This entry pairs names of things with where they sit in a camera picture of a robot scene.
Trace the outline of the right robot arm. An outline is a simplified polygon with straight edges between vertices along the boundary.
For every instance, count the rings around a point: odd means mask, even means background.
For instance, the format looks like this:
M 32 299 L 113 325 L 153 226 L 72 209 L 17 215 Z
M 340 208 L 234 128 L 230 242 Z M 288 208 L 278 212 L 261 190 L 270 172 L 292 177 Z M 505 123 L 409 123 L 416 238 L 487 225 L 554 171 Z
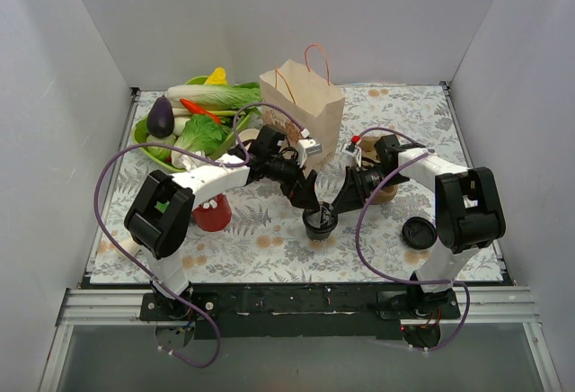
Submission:
M 382 136 L 375 150 L 376 165 L 346 168 L 332 215 L 353 210 L 364 215 L 377 192 L 388 185 L 414 181 L 433 192 L 437 241 L 427 261 L 405 282 L 418 287 L 406 296 L 408 310 L 427 317 L 439 306 L 438 294 L 453 287 L 466 263 L 505 234 L 495 179 L 486 167 L 452 164 L 410 138 L 401 143 L 396 134 Z

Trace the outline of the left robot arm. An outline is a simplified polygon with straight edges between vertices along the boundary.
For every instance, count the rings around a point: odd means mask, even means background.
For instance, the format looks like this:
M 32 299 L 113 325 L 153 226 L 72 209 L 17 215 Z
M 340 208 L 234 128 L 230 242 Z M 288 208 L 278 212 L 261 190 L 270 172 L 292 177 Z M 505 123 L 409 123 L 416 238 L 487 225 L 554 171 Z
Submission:
M 248 147 L 242 143 L 229 149 L 216 162 L 188 172 L 150 173 L 125 217 L 125 227 L 136 243 L 145 248 L 152 273 L 152 288 L 162 295 L 160 308 L 173 320 L 190 313 L 190 286 L 178 253 L 188 232 L 192 211 L 228 190 L 261 179 L 279 183 L 291 205 L 316 212 L 317 172 L 305 170 L 309 156 L 322 152 L 312 138 L 297 141 L 294 158 L 280 153 L 286 135 L 270 125 L 260 129 Z

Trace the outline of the white paper coffee cup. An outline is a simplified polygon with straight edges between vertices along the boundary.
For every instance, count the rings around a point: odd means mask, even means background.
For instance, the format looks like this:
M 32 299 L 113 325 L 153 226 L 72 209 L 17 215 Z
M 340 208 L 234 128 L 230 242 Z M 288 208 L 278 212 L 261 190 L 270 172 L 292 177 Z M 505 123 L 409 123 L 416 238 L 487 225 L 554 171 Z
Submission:
M 258 129 L 246 129 L 239 133 L 239 140 L 237 143 L 242 143 L 248 147 L 259 135 Z

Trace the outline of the black paper coffee cup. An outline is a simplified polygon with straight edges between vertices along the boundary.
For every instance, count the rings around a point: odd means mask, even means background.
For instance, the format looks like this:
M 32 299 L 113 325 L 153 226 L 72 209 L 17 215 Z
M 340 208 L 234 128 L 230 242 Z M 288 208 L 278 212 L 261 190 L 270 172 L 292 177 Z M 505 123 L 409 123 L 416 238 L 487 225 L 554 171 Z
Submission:
M 324 241 L 338 225 L 338 216 L 332 212 L 332 205 L 321 202 L 317 211 L 305 209 L 302 214 L 307 237 L 312 241 Z

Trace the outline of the black plastic cup lid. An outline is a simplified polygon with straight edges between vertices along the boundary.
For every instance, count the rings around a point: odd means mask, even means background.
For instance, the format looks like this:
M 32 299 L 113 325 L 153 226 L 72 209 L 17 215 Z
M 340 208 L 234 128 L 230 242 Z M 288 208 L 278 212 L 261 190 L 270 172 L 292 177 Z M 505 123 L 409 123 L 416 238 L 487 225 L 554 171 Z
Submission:
M 329 208 L 330 203 L 323 201 L 317 211 L 305 209 L 302 215 L 305 226 L 315 232 L 332 231 L 338 224 L 338 217 L 332 217 Z

